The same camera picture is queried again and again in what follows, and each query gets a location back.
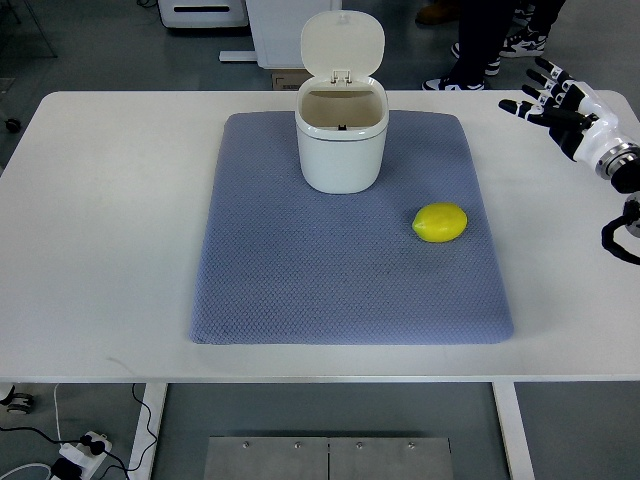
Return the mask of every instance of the power strip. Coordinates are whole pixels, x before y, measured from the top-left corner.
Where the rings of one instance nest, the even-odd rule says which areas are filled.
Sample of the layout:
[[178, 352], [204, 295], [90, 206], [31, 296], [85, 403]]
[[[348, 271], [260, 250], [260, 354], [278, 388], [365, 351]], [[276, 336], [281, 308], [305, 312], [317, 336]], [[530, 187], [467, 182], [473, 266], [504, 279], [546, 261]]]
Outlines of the power strip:
[[65, 443], [60, 447], [60, 455], [51, 467], [51, 480], [89, 480], [111, 451], [107, 437], [95, 432], [87, 432], [81, 443]]

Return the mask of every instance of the white trash can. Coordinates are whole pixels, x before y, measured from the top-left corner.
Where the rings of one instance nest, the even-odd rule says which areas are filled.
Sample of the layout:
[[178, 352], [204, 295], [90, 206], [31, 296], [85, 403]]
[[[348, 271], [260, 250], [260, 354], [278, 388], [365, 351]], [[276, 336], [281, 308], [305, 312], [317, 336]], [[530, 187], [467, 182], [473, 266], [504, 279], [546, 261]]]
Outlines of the white trash can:
[[384, 54], [384, 31], [362, 12], [312, 17], [301, 38], [312, 78], [296, 101], [302, 174], [324, 193], [356, 193], [375, 182], [389, 123], [387, 94], [369, 77]]

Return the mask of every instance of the wheel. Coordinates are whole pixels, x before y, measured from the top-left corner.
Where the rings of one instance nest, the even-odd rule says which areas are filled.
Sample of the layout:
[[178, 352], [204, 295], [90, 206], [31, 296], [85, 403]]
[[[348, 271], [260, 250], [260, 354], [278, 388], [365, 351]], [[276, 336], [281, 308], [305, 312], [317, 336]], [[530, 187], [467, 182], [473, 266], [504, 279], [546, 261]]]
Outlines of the wheel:
[[33, 396], [28, 393], [15, 393], [11, 403], [7, 406], [7, 412], [17, 415], [26, 415], [33, 407]]
[[10, 118], [9, 120], [5, 120], [4, 124], [6, 125], [7, 130], [9, 130], [11, 133], [18, 133], [20, 130], [22, 130], [22, 124], [17, 118]]

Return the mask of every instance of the pants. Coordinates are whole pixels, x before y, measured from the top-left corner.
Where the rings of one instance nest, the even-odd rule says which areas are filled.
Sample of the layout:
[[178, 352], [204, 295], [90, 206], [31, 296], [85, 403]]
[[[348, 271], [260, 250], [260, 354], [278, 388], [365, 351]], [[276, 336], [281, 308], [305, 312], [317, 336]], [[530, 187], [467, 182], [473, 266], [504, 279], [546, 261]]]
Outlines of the pants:
[[551, 25], [558, 19], [558, 14], [566, 0], [538, 0], [536, 9], [529, 22], [529, 28], [540, 35], [549, 35]]
[[452, 81], [466, 85], [482, 82], [487, 63], [500, 53], [515, 5], [516, 0], [462, 0], [460, 58], [449, 74]]

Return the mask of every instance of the lid hinge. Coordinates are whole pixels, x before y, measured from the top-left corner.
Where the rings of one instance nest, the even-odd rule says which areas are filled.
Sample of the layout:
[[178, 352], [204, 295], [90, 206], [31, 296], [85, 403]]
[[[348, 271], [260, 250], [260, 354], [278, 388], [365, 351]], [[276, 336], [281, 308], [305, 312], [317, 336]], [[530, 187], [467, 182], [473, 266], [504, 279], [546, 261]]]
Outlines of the lid hinge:
[[351, 83], [351, 71], [350, 70], [334, 70], [331, 75], [331, 83]]

